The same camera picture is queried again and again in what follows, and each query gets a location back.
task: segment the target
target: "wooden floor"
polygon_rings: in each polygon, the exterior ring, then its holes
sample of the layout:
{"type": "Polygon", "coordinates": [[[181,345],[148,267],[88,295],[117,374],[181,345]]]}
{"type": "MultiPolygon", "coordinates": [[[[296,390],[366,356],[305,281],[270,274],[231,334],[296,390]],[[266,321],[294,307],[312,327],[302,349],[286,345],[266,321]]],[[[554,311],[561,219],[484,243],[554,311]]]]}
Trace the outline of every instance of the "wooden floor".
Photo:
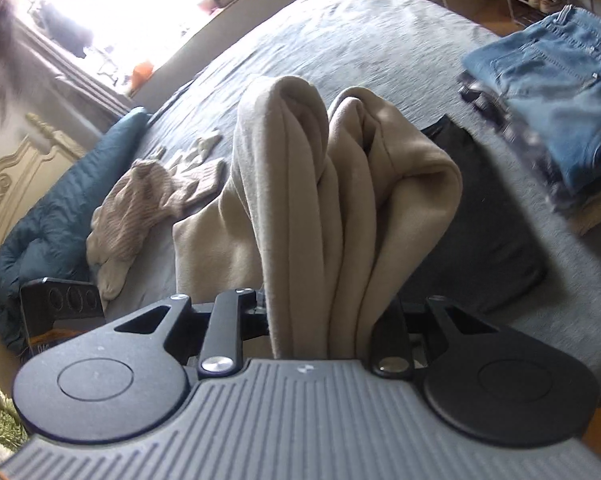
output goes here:
{"type": "MultiPolygon", "coordinates": [[[[513,32],[522,29],[510,19],[509,13],[504,9],[499,8],[496,2],[490,2],[481,10],[474,20],[480,23],[483,27],[488,28],[498,36],[507,36],[513,32]]],[[[583,438],[584,442],[601,456],[601,408],[597,410],[594,419],[592,420],[587,433],[583,438]]]]}

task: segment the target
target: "cream carved headboard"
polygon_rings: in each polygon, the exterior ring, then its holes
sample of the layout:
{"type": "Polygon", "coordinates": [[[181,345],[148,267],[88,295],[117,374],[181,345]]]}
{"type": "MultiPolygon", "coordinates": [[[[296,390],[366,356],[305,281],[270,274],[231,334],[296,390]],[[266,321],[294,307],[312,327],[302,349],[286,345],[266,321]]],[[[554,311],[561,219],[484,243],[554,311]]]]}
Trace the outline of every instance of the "cream carved headboard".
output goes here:
{"type": "MultiPolygon", "coordinates": [[[[43,153],[27,136],[15,153],[0,158],[0,245],[16,222],[85,155],[74,140],[35,114],[27,114],[26,118],[49,141],[51,149],[43,153]]],[[[0,341],[0,387],[8,395],[18,366],[18,358],[0,341]]]]}

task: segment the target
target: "green fluffy fabric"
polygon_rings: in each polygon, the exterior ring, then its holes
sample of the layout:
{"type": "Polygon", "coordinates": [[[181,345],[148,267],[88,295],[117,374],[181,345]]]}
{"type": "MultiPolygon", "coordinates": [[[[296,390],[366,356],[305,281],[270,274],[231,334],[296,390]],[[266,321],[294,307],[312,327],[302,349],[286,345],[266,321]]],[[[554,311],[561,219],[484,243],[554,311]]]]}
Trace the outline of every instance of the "green fluffy fabric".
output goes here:
{"type": "Polygon", "coordinates": [[[0,391],[0,443],[16,451],[27,440],[27,433],[16,413],[14,403],[0,391]]]}

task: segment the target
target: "metal screw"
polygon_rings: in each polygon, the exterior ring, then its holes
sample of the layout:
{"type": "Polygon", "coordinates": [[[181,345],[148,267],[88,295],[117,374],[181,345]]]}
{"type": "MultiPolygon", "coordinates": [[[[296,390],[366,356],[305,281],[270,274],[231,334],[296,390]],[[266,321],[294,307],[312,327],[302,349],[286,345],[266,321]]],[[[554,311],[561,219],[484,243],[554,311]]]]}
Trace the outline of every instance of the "metal screw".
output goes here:
{"type": "Polygon", "coordinates": [[[219,374],[226,372],[234,365],[234,361],[224,355],[215,355],[214,357],[207,357],[205,361],[200,363],[203,370],[219,374]]]}
{"type": "Polygon", "coordinates": [[[379,361],[379,370],[388,374],[401,374],[409,370],[409,361],[398,356],[383,357],[379,361]]]}

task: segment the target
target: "gray plastic base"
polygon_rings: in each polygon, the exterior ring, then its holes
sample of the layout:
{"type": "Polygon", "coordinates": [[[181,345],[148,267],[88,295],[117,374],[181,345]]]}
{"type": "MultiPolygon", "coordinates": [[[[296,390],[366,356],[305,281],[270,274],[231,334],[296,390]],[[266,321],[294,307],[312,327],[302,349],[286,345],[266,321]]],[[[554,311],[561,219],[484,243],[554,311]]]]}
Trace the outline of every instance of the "gray plastic base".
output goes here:
{"type": "Polygon", "coordinates": [[[576,439],[481,444],[443,423],[412,384],[358,361],[253,360],[203,381],[145,436],[99,447],[35,436],[1,469],[10,480],[601,479],[601,461],[576,439]]]}

